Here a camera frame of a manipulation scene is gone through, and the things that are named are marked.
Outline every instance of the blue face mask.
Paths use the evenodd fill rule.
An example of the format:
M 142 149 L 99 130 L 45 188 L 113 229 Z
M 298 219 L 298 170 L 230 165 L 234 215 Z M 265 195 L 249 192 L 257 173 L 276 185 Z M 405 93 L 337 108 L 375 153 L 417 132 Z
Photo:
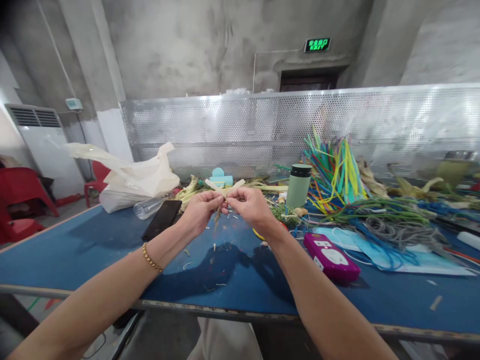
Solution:
M 340 228 L 317 227 L 313 230 L 316 234 L 326 235 L 332 243 L 345 250 L 352 250 L 364 253 L 371 262 L 379 269 L 384 271 L 395 271 L 402 273 L 421 273 L 421 274 L 442 274 L 456 276 L 475 276 L 474 273 L 464 269 L 460 265 L 444 259 L 431 252 L 413 251 L 412 247 L 408 251 L 408 257 L 403 257 L 386 252 L 378 245 L 366 241 L 356 232 L 343 230 Z

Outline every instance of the light blue object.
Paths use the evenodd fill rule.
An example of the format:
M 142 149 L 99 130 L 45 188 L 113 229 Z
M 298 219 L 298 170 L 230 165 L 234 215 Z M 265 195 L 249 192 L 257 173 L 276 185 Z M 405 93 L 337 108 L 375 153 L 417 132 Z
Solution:
M 217 185 L 218 187 L 221 187 L 222 185 L 225 186 L 233 186 L 234 184 L 234 177 L 231 175 L 225 176 L 225 172 L 221 167 L 216 167 L 213 169 L 211 172 L 210 176 L 210 181 Z
M 353 250 L 356 252 L 362 252 L 358 245 L 355 243 L 355 239 L 361 239 L 361 237 L 353 231 L 343 230 L 339 227 L 329 228 L 329 227 L 316 227 L 313 229 L 315 234 L 325 235 L 332 243 L 337 245 L 340 248 L 346 250 Z
M 382 270 L 390 268 L 391 260 L 393 260 L 393 269 L 399 273 L 476 276 L 473 272 L 464 269 L 460 265 L 431 252 L 410 251 L 419 263 L 419 265 L 414 265 L 405 262 L 400 257 L 388 257 L 381 247 L 360 237 L 356 237 L 354 242 L 361 251 L 370 258 L 371 262 Z

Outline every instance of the air conditioner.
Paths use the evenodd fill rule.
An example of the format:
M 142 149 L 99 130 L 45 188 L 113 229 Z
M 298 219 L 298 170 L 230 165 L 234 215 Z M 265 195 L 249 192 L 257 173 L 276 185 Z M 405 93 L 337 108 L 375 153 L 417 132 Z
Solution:
M 5 104 L 11 119 L 28 146 L 41 175 L 54 179 L 57 199 L 84 191 L 84 179 L 65 148 L 68 143 L 57 112 L 52 108 Z

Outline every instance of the thermostat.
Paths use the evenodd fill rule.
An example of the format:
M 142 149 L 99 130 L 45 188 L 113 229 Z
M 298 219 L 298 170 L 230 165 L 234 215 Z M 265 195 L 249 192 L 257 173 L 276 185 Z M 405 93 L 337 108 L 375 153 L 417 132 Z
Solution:
M 70 110 L 83 110 L 84 107 L 82 106 L 82 102 L 79 98 L 72 97 L 65 100 L 66 105 Z

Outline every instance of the white plastic bag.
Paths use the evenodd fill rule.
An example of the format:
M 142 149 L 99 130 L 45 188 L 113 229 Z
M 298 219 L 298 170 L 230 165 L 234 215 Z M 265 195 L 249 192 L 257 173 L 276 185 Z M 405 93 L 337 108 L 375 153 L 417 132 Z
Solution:
M 155 157 L 141 162 L 120 160 L 92 144 L 72 142 L 66 147 L 70 156 L 96 160 L 111 170 L 104 180 L 108 186 L 100 194 L 100 202 L 107 213 L 166 194 L 180 183 L 167 157 L 167 153 L 175 149 L 170 142 L 160 146 Z

